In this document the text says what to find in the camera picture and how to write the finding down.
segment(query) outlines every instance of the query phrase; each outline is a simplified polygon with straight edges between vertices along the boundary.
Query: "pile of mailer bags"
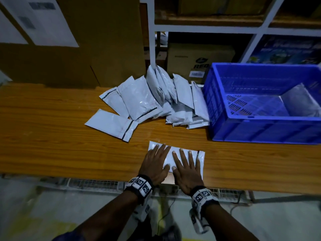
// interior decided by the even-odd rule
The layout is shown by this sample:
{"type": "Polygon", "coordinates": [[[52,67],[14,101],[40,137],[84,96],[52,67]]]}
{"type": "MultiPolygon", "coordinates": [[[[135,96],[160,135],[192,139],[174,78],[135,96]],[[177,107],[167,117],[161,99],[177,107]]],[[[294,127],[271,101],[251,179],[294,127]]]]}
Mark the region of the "pile of mailer bags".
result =
{"type": "Polygon", "coordinates": [[[99,109],[85,125],[128,142],[138,124],[149,118],[166,117],[166,124],[187,129],[209,125],[209,115],[201,88],[161,67],[148,67],[144,76],[129,77],[118,87],[99,97],[119,115],[99,109]]]}

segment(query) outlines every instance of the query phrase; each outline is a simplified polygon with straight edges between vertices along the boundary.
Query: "white shelf frame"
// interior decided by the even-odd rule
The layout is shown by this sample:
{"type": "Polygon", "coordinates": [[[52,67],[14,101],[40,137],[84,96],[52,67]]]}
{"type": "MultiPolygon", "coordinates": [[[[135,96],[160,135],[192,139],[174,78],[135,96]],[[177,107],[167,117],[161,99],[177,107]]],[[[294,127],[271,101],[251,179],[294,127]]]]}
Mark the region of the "white shelf frame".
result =
{"type": "Polygon", "coordinates": [[[246,63],[250,58],[255,47],[264,34],[269,35],[293,35],[293,36],[321,36],[321,29],[305,28],[269,28],[270,23],[278,12],[284,0],[273,0],[270,4],[263,24],[260,27],[234,27],[234,26],[193,26],[193,25],[159,25],[155,24],[155,1],[140,0],[141,3],[147,4],[148,32],[149,32],[149,49],[150,65],[156,68],[155,56],[155,32],[192,32],[192,33],[227,33],[227,34],[253,34],[239,62],[246,63]]]}

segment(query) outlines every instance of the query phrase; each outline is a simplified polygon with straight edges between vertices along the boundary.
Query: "blue plastic crate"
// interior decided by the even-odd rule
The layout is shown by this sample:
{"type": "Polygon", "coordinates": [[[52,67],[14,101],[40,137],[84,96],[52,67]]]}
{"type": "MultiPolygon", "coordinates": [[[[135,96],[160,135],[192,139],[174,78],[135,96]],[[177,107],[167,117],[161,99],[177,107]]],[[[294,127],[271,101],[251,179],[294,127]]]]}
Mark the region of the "blue plastic crate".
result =
{"type": "Polygon", "coordinates": [[[291,105],[282,100],[284,93],[301,83],[321,105],[317,65],[213,63],[203,88],[210,137],[214,141],[321,143],[321,117],[297,116],[304,112],[293,115],[291,105]]]}

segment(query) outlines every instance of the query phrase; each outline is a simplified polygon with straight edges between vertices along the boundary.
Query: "grey floor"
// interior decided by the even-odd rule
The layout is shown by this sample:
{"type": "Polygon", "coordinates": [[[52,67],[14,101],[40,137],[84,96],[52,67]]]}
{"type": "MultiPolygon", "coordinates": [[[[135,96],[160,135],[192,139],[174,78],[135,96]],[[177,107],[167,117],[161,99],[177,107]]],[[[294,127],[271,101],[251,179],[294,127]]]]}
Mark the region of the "grey floor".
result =
{"type": "MultiPolygon", "coordinates": [[[[285,194],[254,192],[256,198],[270,198],[285,194]]],[[[115,195],[80,191],[49,190],[35,183],[0,179],[0,240],[51,240],[73,230],[115,195]]],[[[215,240],[212,232],[195,233],[189,210],[189,200],[176,199],[168,215],[173,198],[153,198],[150,211],[153,234],[176,224],[183,240],[215,240]]],[[[250,207],[238,206],[232,216],[261,241],[264,240],[321,240],[321,211],[319,202],[268,203],[250,207]]],[[[222,204],[230,211],[233,204],[222,204]]],[[[119,240],[126,240],[136,228],[130,219],[119,240]]]]}

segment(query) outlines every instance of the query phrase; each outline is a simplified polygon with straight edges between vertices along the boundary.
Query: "wooden tabletop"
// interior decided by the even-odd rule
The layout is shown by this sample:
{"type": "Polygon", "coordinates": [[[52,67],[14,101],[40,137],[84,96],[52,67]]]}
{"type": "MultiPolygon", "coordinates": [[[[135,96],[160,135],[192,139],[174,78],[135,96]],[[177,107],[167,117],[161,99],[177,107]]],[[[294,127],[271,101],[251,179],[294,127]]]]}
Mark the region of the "wooden tabletop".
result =
{"type": "Polygon", "coordinates": [[[149,141],[205,151],[208,187],[321,194],[321,146],[213,142],[206,129],[138,125],[129,143],[84,123],[106,88],[54,89],[11,83],[0,88],[0,173],[128,181],[149,141]]]}

